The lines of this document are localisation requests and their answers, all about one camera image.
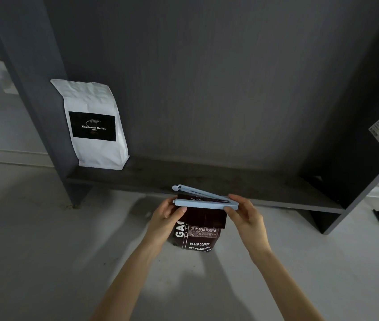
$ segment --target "floor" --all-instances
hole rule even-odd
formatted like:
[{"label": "floor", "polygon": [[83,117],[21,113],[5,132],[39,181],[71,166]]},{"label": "floor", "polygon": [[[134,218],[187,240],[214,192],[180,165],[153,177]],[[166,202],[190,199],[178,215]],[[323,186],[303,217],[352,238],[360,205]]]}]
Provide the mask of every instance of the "floor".
[{"label": "floor", "polygon": [[[0,320],[85,320],[161,199],[94,189],[72,209],[51,168],[0,164]],[[271,246],[327,320],[379,320],[379,224],[361,203],[329,236],[259,208]],[[281,320],[230,221],[214,250],[166,243],[133,320]]]}]

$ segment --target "shelf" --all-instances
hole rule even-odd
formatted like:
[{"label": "shelf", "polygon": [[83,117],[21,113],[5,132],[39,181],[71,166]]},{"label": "shelf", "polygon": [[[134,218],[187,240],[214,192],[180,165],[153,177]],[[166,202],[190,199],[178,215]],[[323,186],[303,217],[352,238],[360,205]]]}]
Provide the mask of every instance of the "shelf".
[{"label": "shelf", "polygon": [[123,170],[77,167],[69,183],[170,193],[184,184],[218,195],[236,193],[257,205],[341,213],[342,207],[302,178],[270,172],[151,160],[131,156]]}]

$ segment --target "black label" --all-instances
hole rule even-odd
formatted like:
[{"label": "black label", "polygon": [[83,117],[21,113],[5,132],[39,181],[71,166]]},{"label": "black label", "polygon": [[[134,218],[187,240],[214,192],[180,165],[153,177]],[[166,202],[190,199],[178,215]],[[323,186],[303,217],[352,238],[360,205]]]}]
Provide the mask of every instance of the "black label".
[{"label": "black label", "polygon": [[117,140],[114,116],[69,111],[69,118],[73,137],[113,142]]}]

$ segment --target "person's right hand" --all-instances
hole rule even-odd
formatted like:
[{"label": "person's right hand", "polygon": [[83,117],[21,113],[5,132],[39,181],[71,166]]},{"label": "person's right hand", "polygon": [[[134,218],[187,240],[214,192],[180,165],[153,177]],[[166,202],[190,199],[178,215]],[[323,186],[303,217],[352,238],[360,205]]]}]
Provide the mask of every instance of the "person's right hand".
[{"label": "person's right hand", "polygon": [[239,208],[235,211],[227,206],[224,210],[236,225],[250,256],[271,251],[262,215],[247,198],[233,194],[228,196],[239,203]]}]

